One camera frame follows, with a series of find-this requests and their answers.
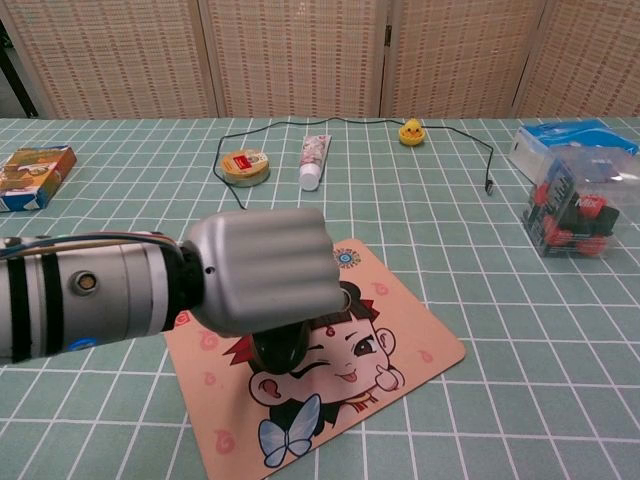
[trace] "mouse pad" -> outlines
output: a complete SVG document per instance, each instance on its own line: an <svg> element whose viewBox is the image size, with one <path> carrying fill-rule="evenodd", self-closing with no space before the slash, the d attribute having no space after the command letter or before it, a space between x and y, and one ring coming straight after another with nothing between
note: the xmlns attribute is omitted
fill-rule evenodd
<svg viewBox="0 0 640 480"><path fill-rule="evenodd" d="M462 360L462 343L358 240L335 245L344 312L311 320L292 371L183 312L166 334L209 478L266 477Z"/></svg>

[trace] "robotic arm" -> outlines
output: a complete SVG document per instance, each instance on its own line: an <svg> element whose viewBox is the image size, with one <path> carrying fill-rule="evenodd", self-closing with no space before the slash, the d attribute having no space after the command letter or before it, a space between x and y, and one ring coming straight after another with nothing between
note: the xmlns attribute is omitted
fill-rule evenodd
<svg viewBox="0 0 640 480"><path fill-rule="evenodd" d="M279 371L304 355L304 320L345 303L315 209L218 214L181 245L107 232L0 242L0 365L155 335L189 309L223 336L252 334L256 360Z"/></svg>

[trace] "black wire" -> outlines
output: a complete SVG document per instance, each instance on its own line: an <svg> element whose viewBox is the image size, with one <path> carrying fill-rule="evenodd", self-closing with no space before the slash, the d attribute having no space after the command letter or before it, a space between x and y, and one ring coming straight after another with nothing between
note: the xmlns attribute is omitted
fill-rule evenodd
<svg viewBox="0 0 640 480"><path fill-rule="evenodd" d="M260 127L260 128L256 128L254 130L249 130L247 132L239 132L239 133L230 133L227 135L223 135L222 137L220 137L220 140L218 141L218 148L216 149L216 156L213 160L213 174L216 176L216 178L218 180L220 180L223 184L225 184L227 186L227 188L229 188L229 191L231 192L231 194L233 195L233 197L236 199L236 202L238 202L238 205L240 206L240 208L242 210L246 210L247 207L244 206L242 204L242 201L240 200L240 197L238 197L238 194L236 193L233 184L227 182L224 177L222 175L220 175L217 171L216 168L218 166L218 160L220 159L220 150L222 149L222 144L224 143L225 140L230 139L230 138L236 138L236 137L242 137L245 135L252 135L254 133L260 133L263 132L269 128L273 128L273 127L278 127L280 125L295 125L298 127L311 127L311 126L315 126L315 125L322 125L324 123L328 123L331 120L340 120L341 122L344 123L351 123L351 124L355 124L355 125L376 125L376 124L381 124L381 123L393 123L396 125L404 125L405 122L401 122L399 120L394 120L392 118L382 118L380 120L350 120L348 118L342 118L342 117L329 117L329 118L325 118L322 120L314 120L314 121L309 121L309 122L295 122L295 121L291 121L291 120L280 120L277 121L275 123L270 123L269 125L265 125L264 127ZM451 130L453 132L456 132L464 137L470 138L471 140L473 140L474 142L479 143L480 145L482 145L483 147L487 148L489 150L489 157L487 159L487 168L485 171L485 180L484 180L484 190L485 192L487 192L488 195L491 195L492 191L493 191L493 180L489 179L489 168L491 167L491 159L493 158L493 147L491 145L489 145L488 143L480 140L477 137L474 137L473 135L463 132L461 130L458 130L455 127L450 127L447 125L422 125L422 128L427 129L427 130Z"/></svg>

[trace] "rubber duck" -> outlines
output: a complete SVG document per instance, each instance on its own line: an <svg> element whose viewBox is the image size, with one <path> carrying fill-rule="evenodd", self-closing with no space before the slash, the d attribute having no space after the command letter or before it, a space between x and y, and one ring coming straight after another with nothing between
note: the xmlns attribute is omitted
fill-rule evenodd
<svg viewBox="0 0 640 480"><path fill-rule="evenodd" d="M415 118L409 120L402 127L400 127L400 130L398 130L398 138L400 138L400 143L408 145L410 147L421 144L426 136L427 132L424 131L424 128L422 128L420 122Z"/></svg>

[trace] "cartoon character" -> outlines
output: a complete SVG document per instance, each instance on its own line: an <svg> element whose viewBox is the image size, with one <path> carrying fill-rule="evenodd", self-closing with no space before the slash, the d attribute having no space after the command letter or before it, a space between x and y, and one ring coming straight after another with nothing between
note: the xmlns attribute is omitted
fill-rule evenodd
<svg viewBox="0 0 640 480"><path fill-rule="evenodd" d="M379 312L372 300L361 299L360 289L340 282L349 296L346 310L309 320L309 347L302 362L288 373L263 371L251 356L251 340L243 337L225 354L231 364L248 362L253 370L251 396L269 407L269 420L259 427L265 465L279 466L287 450L301 456L311 448L311 437L325 423L355 418L405 380L389 360L395 337L386 328L374 328Z"/></svg>

